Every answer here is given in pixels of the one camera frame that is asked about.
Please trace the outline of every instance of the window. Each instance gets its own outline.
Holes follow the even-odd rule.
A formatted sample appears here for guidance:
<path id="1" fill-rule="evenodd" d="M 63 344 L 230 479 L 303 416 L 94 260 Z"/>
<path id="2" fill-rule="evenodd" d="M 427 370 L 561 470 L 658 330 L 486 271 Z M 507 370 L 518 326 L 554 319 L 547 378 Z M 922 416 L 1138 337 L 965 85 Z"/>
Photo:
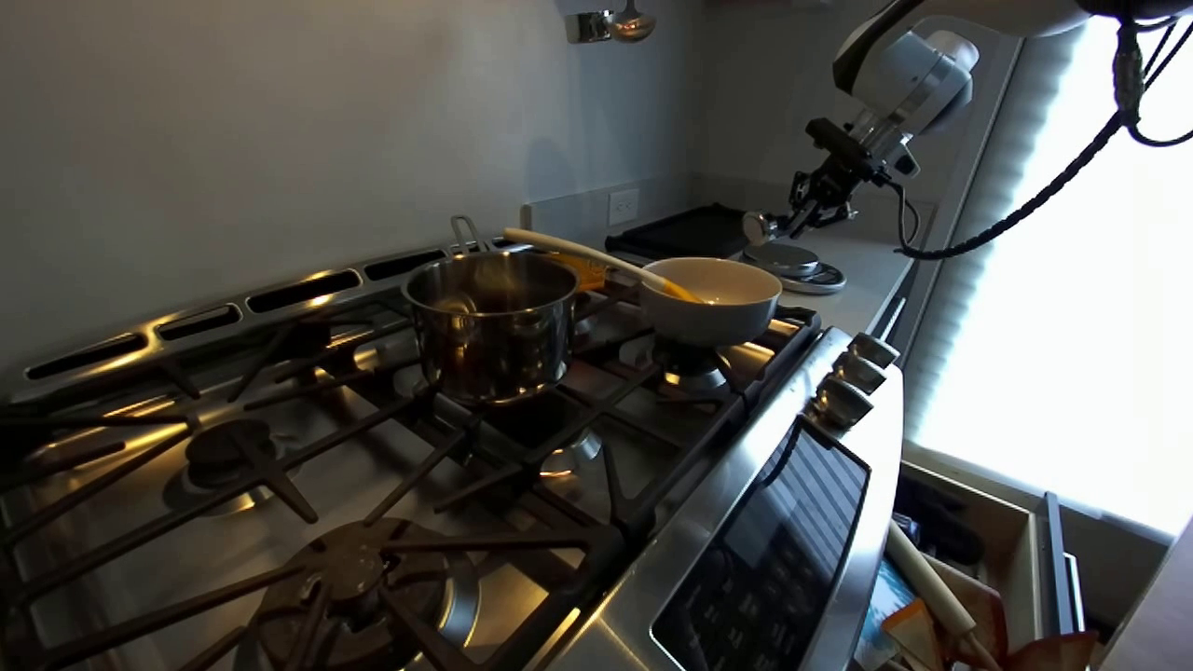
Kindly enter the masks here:
<path id="1" fill-rule="evenodd" d="M 1110 115 L 1114 23 L 1030 47 L 958 228 L 1037 193 Z M 1193 129 L 1193 54 L 1143 130 Z M 1054 201 L 941 271 L 909 443 L 1179 534 L 1193 516 L 1193 141 L 1121 130 Z"/>

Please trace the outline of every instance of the wooden spoon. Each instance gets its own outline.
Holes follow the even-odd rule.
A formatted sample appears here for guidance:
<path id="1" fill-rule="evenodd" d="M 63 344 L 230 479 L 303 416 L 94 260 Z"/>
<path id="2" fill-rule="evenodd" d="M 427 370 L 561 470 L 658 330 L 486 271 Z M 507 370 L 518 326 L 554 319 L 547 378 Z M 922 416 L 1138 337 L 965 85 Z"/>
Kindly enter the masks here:
<path id="1" fill-rule="evenodd" d="M 528 228 L 507 228 L 507 240 L 523 240 L 523 243 L 532 243 L 532 247 L 552 247 L 552 249 L 580 253 L 580 257 L 594 257 L 594 260 L 610 265 L 610 270 L 620 270 L 620 271 L 630 271 L 630 275 L 636 275 L 636 281 L 668 293 L 668 296 L 680 300 L 680 303 L 702 303 L 693 293 L 686 293 L 686 288 L 673 284 L 671 275 L 636 270 L 636 265 L 630 265 L 630 260 L 624 260 L 624 257 L 610 257 L 610 253 L 605 253 L 605 249 L 595 249 L 595 247 L 580 247 L 580 243 L 574 243 L 574 240 L 554 240 L 554 237 L 528 233 Z"/>

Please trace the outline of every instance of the gas stove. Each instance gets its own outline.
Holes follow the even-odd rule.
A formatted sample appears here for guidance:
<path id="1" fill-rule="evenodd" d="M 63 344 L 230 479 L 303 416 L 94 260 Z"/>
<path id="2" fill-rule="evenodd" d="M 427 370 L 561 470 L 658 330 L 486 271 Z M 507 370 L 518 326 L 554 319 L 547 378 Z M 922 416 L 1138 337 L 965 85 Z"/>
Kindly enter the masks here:
<path id="1" fill-rule="evenodd" d="M 0 669 L 580 669 L 671 527 L 714 534 L 796 418 L 846 431 L 813 418 L 849 347 L 815 314 L 673 351 L 625 293 L 578 300 L 554 390 L 463 402 L 422 378 L 397 293 L 432 257 L 310 271 L 8 370 Z M 686 547 L 673 593 L 702 542 Z"/>

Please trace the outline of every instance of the stainless steel pot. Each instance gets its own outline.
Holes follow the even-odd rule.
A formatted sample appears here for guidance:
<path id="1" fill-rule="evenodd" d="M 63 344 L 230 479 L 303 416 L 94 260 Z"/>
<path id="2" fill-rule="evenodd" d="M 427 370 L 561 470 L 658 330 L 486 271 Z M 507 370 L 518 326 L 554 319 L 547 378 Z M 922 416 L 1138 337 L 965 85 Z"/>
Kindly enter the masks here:
<path id="1" fill-rule="evenodd" d="M 524 249 L 452 253 L 406 281 L 422 370 L 463 402 L 518 402 L 566 373 L 574 275 Z"/>

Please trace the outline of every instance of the black cable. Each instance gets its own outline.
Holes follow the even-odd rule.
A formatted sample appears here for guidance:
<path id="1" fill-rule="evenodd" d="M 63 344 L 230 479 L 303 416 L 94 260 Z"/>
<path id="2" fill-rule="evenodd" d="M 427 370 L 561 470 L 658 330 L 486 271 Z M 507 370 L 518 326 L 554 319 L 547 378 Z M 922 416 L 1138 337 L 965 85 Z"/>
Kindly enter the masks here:
<path id="1" fill-rule="evenodd" d="M 1096 152 L 1107 150 L 1107 141 L 1126 129 L 1141 147 L 1156 147 L 1156 150 L 1168 150 L 1168 147 L 1182 147 L 1193 140 L 1182 134 L 1182 140 L 1168 140 L 1168 141 L 1156 141 L 1148 140 L 1141 129 L 1138 129 L 1138 115 L 1141 115 L 1141 99 L 1143 89 L 1168 73 L 1168 65 L 1187 48 L 1193 28 L 1187 28 L 1187 35 L 1179 37 L 1174 48 L 1162 54 L 1168 37 L 1160 37 L 1160 47 L 1151 48 L 1148 65 L 1141 65 L 1141 48 L 1138 48 L 1138 23 L 1133 18 L 1121 18 L 1117 23 L 1117 54 L 1114 54 L 1114 99 L 1117 99 L 1117 107 L 1114 115 L 1087 140 L 1087 147 L 1054 176 L 1044 182 L 1044 191 L 1037 191 L 1026 206 L 1018 206 L 1009 218 L 996 221 L 990 228 L 953 243 L 953 247 L 941 247 L 941 249 L 922 249 L 922 247 L 909 247 L 909 237 L 902 228 L 902 187 L 898 182 L 887 182 L 893 193 L 898 193 L 898 253 L 914 257 L 914 260 L 948 260 L 948 257 L 960 257 L 990 240 L 998 240 L 1003 233 L 1018 228 L 1021 221 L 1030 221 L 1037 208 L 1044 208 L 1062 187 L 1069 187 L 1087 165 Z"/>

